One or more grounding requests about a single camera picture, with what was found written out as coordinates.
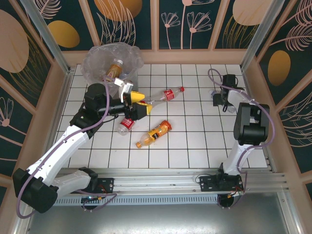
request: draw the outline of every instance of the purple cable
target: purple cable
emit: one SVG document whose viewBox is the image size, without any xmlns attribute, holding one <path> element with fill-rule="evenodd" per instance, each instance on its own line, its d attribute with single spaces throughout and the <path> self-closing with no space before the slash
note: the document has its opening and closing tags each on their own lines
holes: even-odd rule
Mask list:
<svg viewBox="0 0 312 234">
<path fill-rule="evenodd" d="M 104 86 L 105 86 L 105 91 L 106 91 L 106 94 L 107 94 L 107 97 L 109 97 L 109 92 L 108 92 L 108 86 L 107 86 L 107 81 L 106 79 L 104 79 Z M 19 196 L 18 196 L 18 200 L 16 202 L 16 214 L 19 218 L 29 218 L 31 217 L 36 211 L 32 211 L 30 214 L 26 215 L 26 216 L 23 216 L 21 213 L 20 213 L 20 201 L 21 201 L 21 196 L 23 194 L 23 192 L 25 191 L 25 188 L 26 186 L 29 184 L 30 180 L 35 176 L 35 174 L 39 171 L 39 168 L 41 168 L 45 162 L 51 157 L 51 155 L 64 143 L 66 142 L 69 138 L 73 137 L 74 135 L 78 134 L 78 133 L 81 133 L 81 132 L 85 132 L 85 131 L 88 131 L 92 128 L 95 128 L 97 127 L 98 125 L 100 125 L 104 119 L 106 118 L 107 114 L 108 114 L 108 109 L 109 109 L 109 98 L 106 99 L 106 110 L 105 110 L 105 113 L 103 115 L 103 117 L 100 119 L 99 122 L 93 124 L 92 126 L 90 127 L 87 127 L 87 128 L 84 128 L 84 129 L 81 129 L 81 130 L 78 130 L 72 134 L 70 134 L 69 136 L 67 136 L 64 140 L 62 140 L 58 145 L 56 145 L 52 150 L 51 152 L 47 155 L 47 157 L 44 158 L 44 160 L 41 162 L 41 164 L 34 170 L 34 172 L 28 177 L 28 179 L 25 181 L 25 183 L 23 184 L 22 188 L 20 189 L 20 192 L 19 192 Z"/>
<path fill-rule="evenodd" d="M 92 210 L 87 210 L 86 208 L 85 208 L 85 204 L 88 202 L 88 200 L 86 200 L 86 201 L 84 201 L 84 203 L 82 204 L 82 207 L 83 207 L 83 209 L 84 209 L 84 211 L 88 211 L 88 212 L 93 212 L 93 211 L 97 211 L 97 210 L 99 210 L 99 209 L 102 209 L 103 207 L 105 207 L 108 203 L 110 203 L 116 196 L 117 196 L 117 194 L 92 194 L 92 193 L 88 193 L 88 192 L 85 192 L 85 191 L 82 191 L 82 190 L 77 190 L 76 192 L 79 192 L 79 193 L 81 193 L 81 194 L 87 194 L 87 195 L 90 195 L 90 196 L 103 196 L 103 195 L 105 195 L 105 198 L 107 197 L 107 196 L 113 196 L 111 199 L 109 199 L 107 202 L 105 202 L 103 205 L 100 205 L 100 206 L 97 206 L 97 207 L 95 207 L 94 209 L 92 209 Z"/>
<path fill-rule="evenodd" d="M 246 175 L 245 175 L 245 184 L 244 184 L 244 192 L 245 192 L 245 190 L 246 190 L 246 184 L 247 184 L 247 171 L 241 172 L 241 170 L 239 169 L 240 162 L 241 162 L 243 156 L 246 154 L 246 152 L 249 151 L 250 149 L 254 149 L 254 148 L 263 148 L 263 147 L 266 147 L 266 146 L 270 145 L 270 144 L 273 142 L 273 140 L 274 140 L 274 138 L 275 138 L 275 125 L 274 125 L 273 119 L 271 118 L 270 114 L 269 114 L 258 102 L 256 102 L 256 101 L 255 101 L 254 99 L 252 99 L 250 96 L 248 96 L 248 94 L 244 93 L 243 90 L 234 89 L 234 88 L 232 88 L 232 87 L 228 87 L 228 86 L 219 84 L 219 83 L 217 83 L 216 81 L 214 81 L 214 78 L 213 78 L 213 71 L 215 71 L 215 72 L 218 74 L 218 76 L 220 77 L 221 81 L 222 81 L 222 76 L 221 76 L 221 74 L 220 74 L 216 69 L 210 68 L 210 69 L 208 70 L 208 77 L 209 77 L 209 79 L 210 79 L 214 84 L 216 84 L 216 85 L 218 85 L 218 86 L 220 86 L 220 87 L 222 87 L 222 88 L 229 89 L 229 90 L 233 90 L 233 91 L 236 91 L 236 92 L 240 93 L 242 96 L 244 96 L 246 99 L 248 99 L 248 100 L 250 101 L 250 103 L 255 104 L 257 107 L 259 107 L 259 108 L 263 111 L 263 113 L 265 113 L 265 115 L 268 117 L 268 119 L 269 119 L 269 121 L 270 121 L 270 123 L 271 123 L 271 125 L 272 125 L 272 137 L 271 137 L 271 140 L 270 140 L 268 143 L 265 143 L 265 144 L 263 144 L 263 145 L 250 146 L 250 147 L 248 147 L 246 150 L 244 150 L 243 153 L 242 153 L 242 154 L 240 155 L 240 157 L 239 157 L 239 160 L 238 160 L 238 162 L 237 162 L 236 167 L 237 167 L 238 172 L 240 172 L 241 174 L 246 174 Z"/>
</svg>

